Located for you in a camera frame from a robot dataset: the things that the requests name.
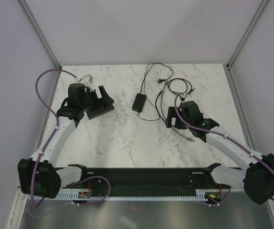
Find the black power adapter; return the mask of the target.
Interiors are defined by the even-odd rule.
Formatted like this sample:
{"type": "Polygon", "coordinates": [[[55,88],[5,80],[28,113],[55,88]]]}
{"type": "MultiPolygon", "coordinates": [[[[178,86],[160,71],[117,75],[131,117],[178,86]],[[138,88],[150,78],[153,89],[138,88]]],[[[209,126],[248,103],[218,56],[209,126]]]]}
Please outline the black power adapter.
{"type": "Polygon", "coordinates": [[[144,94],[136,94],[132,110],[138,113],[141,113],[143,111],[145,102],[146,102],[147,96],[144,94]]]}

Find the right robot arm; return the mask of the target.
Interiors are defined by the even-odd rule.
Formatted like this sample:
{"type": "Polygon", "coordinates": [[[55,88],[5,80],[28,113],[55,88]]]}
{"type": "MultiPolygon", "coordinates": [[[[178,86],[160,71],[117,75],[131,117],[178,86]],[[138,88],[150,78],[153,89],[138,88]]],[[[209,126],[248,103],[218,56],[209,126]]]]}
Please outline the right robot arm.
{"type": "Polygon", "coordinates": [[[203,184],[218,184],[243,190],[256,204],[274,200],[274,155],[263,155],[230,136],[216,121],[204,118],[194,101],[170,106],[166,127],[188,129],[192,135],[224,153],[238,169],[214,163],[206,168],[203,184]]]}

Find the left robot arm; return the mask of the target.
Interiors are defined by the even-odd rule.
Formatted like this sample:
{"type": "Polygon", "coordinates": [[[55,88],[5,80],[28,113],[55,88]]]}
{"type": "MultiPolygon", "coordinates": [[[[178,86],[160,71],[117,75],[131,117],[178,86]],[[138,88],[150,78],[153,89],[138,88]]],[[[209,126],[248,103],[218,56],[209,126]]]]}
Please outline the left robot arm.
{"type": "Polygon", "coordinates": [[[72,83],[68,96],[56,112],[56,126],[45,143],[29,159],[18,163],[20,187],[24,194],[42,198],[55,198],[60,189],[74,184],[78,188],[87,186],[89,177],[83,166],[71,164],[56,168],[60,152],[69,136],[87,116],[94,119],[114,110],[114,100],[104,86],[90,89],[83,83],[72,83]]]}

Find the black network switch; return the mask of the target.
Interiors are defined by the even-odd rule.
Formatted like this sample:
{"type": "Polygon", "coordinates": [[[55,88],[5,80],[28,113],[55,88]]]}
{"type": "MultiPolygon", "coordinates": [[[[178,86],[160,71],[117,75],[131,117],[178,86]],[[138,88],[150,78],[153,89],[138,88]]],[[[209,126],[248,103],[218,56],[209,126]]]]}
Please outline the black network switch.
{"type": "Polygon", "coordinates": [[[101,115],[104,115],[108,112],[111,112],[113,110],[114,110],[113,105],[110,105],[110,106],[107,106],[107,107],[101,106],[99,108],[92,108],[92,109],[86,111],[86,114],[87,114],[88,119],[91,120],[91,119],[94,119],[94,118],[99,117],[101,115]]]}

